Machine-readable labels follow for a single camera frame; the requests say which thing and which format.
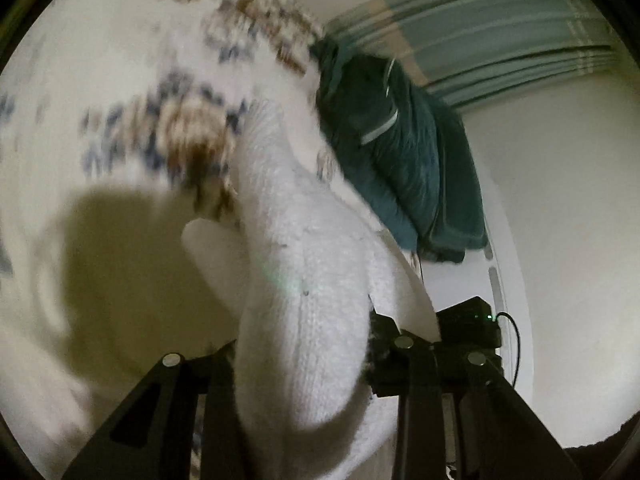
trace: white knitted fabric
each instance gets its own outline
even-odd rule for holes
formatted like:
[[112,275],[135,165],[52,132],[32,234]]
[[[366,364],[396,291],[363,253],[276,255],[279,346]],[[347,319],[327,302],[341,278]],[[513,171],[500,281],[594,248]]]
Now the white knitted fabric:
[[246,241],[211,226],[213,243],[188,250],[200,269],[207,257],[234,269],[204,274],[241,316],[236,401],[258,475],[388,479],[398,402],[363,381],[369,311],[439,339],[422,283],[392,239],[300,166],[275,104],[252,107],[236,162]]

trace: teal curtain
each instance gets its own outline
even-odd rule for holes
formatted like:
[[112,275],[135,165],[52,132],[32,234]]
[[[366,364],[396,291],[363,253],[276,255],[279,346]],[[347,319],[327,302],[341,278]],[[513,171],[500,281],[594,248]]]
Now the teal curtain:
[[616,38],[590,0],[372,0],[326,30],[397,58],[458,108],[616,63]]

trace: teal jacket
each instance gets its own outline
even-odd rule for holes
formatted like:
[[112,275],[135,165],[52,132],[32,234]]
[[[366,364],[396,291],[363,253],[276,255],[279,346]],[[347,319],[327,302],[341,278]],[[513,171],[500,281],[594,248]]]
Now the teal jacket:
[[330,38],[319,61],[321,129],[345,178],[403,249],[460,262],[486,245],[482,199],[464,126],[402,67]]

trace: striped curtain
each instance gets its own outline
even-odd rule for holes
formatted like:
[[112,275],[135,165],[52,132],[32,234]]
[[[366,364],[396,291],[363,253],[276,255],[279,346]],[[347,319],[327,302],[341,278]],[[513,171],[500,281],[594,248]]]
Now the striped curtain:
[[590,0],[372,0],[326,30],[397,58],[457,108],[616,63],[616,37]]

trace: black cable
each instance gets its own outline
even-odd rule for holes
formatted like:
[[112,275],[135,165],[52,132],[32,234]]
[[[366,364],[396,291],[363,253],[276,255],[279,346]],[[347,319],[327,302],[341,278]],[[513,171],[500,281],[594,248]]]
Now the black cable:
[[516,320],[513,319],[513,317],[511,317],[511,314],[509,314],[508,312],[498,312],[498,314],[495,315],[495,320],[498,320],[500,316],[504,316],[509,321],[511,321],[511,324],[513,325],[513,328],[516,331],[516,339],[518,340],[518,357],[516,358],[516,372],[513,375],[513,383],[511,383],[511,386],[515,387],[516,381],[518,380],[518,372],[520,371],[520,351],[521,351],[520,330],[518,330],[518,325],[516,324]]

